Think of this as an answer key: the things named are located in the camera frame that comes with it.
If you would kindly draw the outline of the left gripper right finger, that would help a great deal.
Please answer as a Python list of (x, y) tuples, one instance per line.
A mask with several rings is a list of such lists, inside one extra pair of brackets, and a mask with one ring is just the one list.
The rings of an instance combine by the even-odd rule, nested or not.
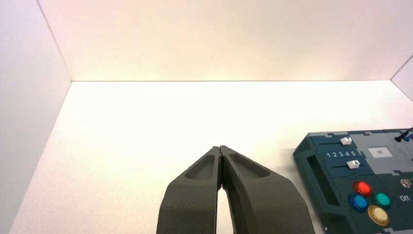
[(236, 234), (313, 234), (307, 204), (286, 177), (220, 146), (223, 188)]

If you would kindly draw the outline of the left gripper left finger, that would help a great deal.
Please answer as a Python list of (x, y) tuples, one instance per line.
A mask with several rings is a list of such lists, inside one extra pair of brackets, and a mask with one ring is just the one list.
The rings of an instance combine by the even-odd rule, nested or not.
[(158, 234), (216, 233), (222, 186), (220, 148), (212, 147), (167, 187), (160, 205)]

